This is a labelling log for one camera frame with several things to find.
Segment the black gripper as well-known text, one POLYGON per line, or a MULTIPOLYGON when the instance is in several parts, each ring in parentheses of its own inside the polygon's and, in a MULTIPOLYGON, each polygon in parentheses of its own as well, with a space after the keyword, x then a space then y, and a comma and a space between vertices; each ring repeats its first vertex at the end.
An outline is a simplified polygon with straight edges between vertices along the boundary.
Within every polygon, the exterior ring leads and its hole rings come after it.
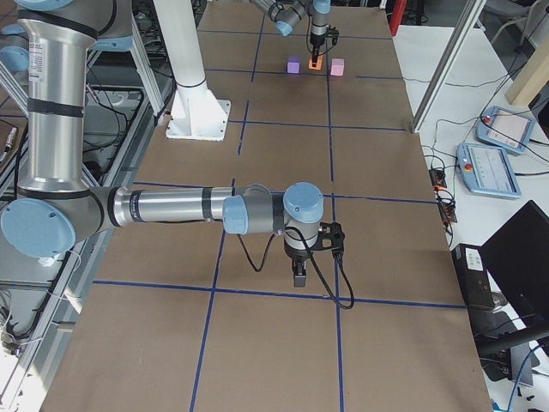
POLYGON ((284 251, 292 261, 293 286, 295 288, 304 288, 307 279, 306 262, 310 258, 310 253, 305 249, 295 249, 291 246, 285 246, 284 251))
POLYGON ((310 37, 311 44, 311 64, 321 64, 320 49, 323 45, 322 37, 310 37))

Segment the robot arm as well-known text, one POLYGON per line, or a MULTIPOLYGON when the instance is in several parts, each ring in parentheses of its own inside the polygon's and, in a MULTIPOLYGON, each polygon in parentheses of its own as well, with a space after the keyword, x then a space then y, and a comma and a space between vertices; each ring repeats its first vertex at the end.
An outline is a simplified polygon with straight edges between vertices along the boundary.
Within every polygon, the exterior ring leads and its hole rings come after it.
POLYGON ((132 191, 83 181, 87 54, 101 40, 132 45, 130 2, 21 1, 18 21, 29 38, 29 164, 1 214, 3 236, 17 251, 48 258, 131 223, 219 221, 238 236, 282 236, 293 281, 305 285, 305 266, 322 244, 323 194, 313 184, 279 195, 262 185, 132 191))
POLYGON ((281 1, 251 0, 273 23, 276 30, 284 37, 293 32, 296 25, 303 19, 308 19, 309 53, 311 54, 310 67, 320 70, 322 56, 329 51, 321 51, 327 39, 331 39, 332 46, 337 44, 339 31, 329 25, 331 2, 324 0, 294 1, 286 6, 281 1))

